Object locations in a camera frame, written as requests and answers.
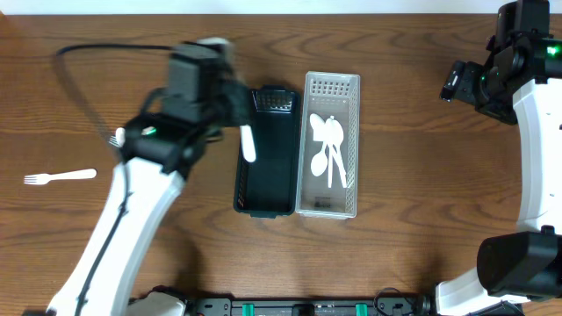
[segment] wooden table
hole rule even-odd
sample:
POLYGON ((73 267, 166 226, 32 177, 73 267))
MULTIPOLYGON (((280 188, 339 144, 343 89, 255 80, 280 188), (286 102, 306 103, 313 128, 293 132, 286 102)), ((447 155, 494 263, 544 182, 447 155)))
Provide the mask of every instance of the wooden table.
MULTIPOLYGON (((304 87, 309 70, 361 76, 356 219, 251 219, 234 211, 239 134, 208 147, 164 218, 133 294, 158 284, 237 298, 373 297, 430 291, 512 233, 521 199, 516 126, 438 94, 454 60, 482 62, 494 16, 0 17, 0 313, 45 307, 80 258, 104 206, 112 160, 55 81, 51 56, 79 43, 175 45, 220 36, 247 83, 304 87), (96 168, 94 180, 22 184, 96 168)), ((553 18, 560 35, 562 19, 553 18)), ((115 128, 163 86, 165 54, 81 51, 68 67, 115 128)), ((562 313, 551 301, 528 315, 562 313)))

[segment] plastic cutlery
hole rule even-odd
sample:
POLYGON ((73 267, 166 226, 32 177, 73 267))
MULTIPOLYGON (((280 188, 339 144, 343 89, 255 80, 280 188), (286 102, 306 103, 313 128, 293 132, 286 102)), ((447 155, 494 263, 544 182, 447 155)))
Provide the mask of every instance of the plastic cutlery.
MULTIPOLYGON (((332 121, 334 117, 331 116, 326 120, 326 129, 329 131, 332 128, 332 121)), ((328 187, 332 188, 332 173, 334 168, 334 148, 332 147, 332 138, 328 136, 328 151, 329 151, 329 158, 328 158, 328 187)))
POLYGON ((52 180, 78 180, 78 179, 91 179, 96 177, 97 171, 95 169, 84 169, 78 171, 65 172, 56 175, 38 174, 29 175, 24 177, 24 184, 43 185, 52 180))
POLYGON ((332 147, 332 145, 334 145, 335 148, 335 164, 337 164, 337 168, 340 170, 340 178, 342 179, 342 187, 347 188, 348 187, 348 182, 347 182, 347 177, 346 177, 346 172, 345 172, 345 167, 343 167, 343 159, 342 159, 342 151, 340 149, 340 146, 343 143, 343 128, 342 125, 340 124, 340 122, 338 122, 335 119, 332 119, 332 124, 331 127, 328 129, 329 133, 330 133, 330 140, 332 142, 332 144, 330 145, 330 147, 332 147))
POLYGON ((312 170, 314 176, 321 176, 324 173, 324 171, 326 171, 326 167, 328 165, 328 158, 326 157, 326 152, 325 152, 327 144, 328 144, 327 140, 324 140, 324 143, 322 144, 322 150, 318 154, 315 154, 312 161, 310 162, 310 169, 312 170))
POLYGON ((252 134, 252 127, 249 125, 240 126, 240 143, 242 147, 242 156, 246 162, 256 161, 256 145, 252 134))
POLYGON ((109 144, 115 147, 122 147, 125 144, 125 128, 120 127, 115 130, 115 136, 108 140, 109 144))
POLYGON ((328 137, 326 133, 326 122, 324 122, 320 115, 315 113, 310 114, 310 125, 313 127, 314 141, 324 141, 328 137))

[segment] spoon head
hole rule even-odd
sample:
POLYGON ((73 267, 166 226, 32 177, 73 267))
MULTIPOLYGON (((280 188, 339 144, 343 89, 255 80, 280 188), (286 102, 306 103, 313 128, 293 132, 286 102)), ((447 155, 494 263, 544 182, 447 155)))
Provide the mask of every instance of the spoon head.
POLYGON ((326 138, 326 123, 318 114, 310 114, 310 125, 313 127, 313 140, 324 141, 326 138))
POLYGON ((321 176, 324 171, 326 171, 326 167, 328 166, 328 158, 326 154, 320 152, 313 157, 313 160, 310 163, 310 169, 313 172, 314 176, 321 176))
POLYGON ((335 119, 331 122, 330 134, 332 135, 332 141, 334 145, 340 146, 343 142, 343 127, 340 122, 335 119))

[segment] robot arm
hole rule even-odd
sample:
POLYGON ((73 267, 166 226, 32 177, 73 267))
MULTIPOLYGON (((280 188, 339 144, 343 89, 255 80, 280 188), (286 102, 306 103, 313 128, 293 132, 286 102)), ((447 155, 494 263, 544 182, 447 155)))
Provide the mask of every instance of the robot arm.
MULTIPOLYGON (((113 182, 104 211, 90 237, 82 258, 48 310, 57 315, 75 315, 78 297, 91 267, 119 216, 125 195, 124 165, 113 170, 113 182)), ((162 165, 141 158, 126 163, 131 187, 126 214, 115 228, 107 249, 90 283, 82 315, 123 315, 142 259, 156 228, 180 194, 185 180, 174 171, 162 173, 162 165)))
POLYGON ((156 228, 206 142, 220 137, 223 126, 241 126, 242 154, 249 162, 256 159, 249 91, 234 79, 229 48, 223 39, 206 39, 172 50, 168 87, 160 90, 162 110, 151 113, 143 106, 126 124, 123 162, 113 171, 105 208, 47 314, 124 315, 156 228))
POLYGON ((548 35, 547 1, 519 0, 498 14, 484 66, 457 61, 441 97, 508 124, 519 123, 522 204, 519 233, 485 240, 477 268, 436 287, 436 310, 465 315, 501 302, 562 296, 562 42, 548 35))

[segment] green led light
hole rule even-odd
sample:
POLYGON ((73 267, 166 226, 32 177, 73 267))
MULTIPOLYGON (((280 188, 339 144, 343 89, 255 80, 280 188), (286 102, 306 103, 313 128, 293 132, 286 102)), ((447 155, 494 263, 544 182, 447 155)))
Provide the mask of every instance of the green led light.
POLYGON ((560 48, 558 48, 558 47, 547 47, 546 48, 546 53, 549 54, 550 56, 555 56, 556 54, 558 54, 558 52, 560 52, 560 48))
POLYGON ((149 135, 152 135, 153 133, 156 133, 156 128, 153 127, 153 126, 149 126, 147 128, 144 128, 142 130, 142 133, 140 133, 140 134, 144 135, 144 136, 149 136, 149 135))

